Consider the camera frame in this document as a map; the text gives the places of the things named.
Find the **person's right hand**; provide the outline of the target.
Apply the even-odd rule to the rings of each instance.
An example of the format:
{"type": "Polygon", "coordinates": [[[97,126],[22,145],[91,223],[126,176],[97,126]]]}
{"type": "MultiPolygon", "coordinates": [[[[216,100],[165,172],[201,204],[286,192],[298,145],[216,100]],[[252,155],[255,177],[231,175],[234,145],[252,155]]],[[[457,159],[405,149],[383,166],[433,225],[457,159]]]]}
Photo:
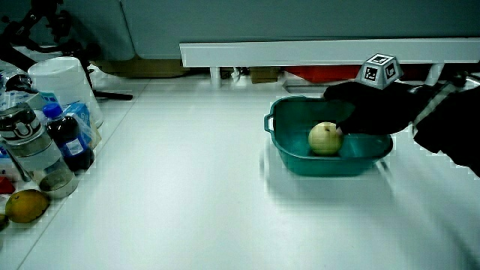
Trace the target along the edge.
{"type": "Polygon", "coordinates": [[[342,134],[394,134],[402,131],[426,107],[434,94],[429,85],[399,82],[403,74],[392,55],[377,53],[365,61],[353,81],[329,86],[327,101],[345,101],[352,113],[339,121],[342,134]]]}

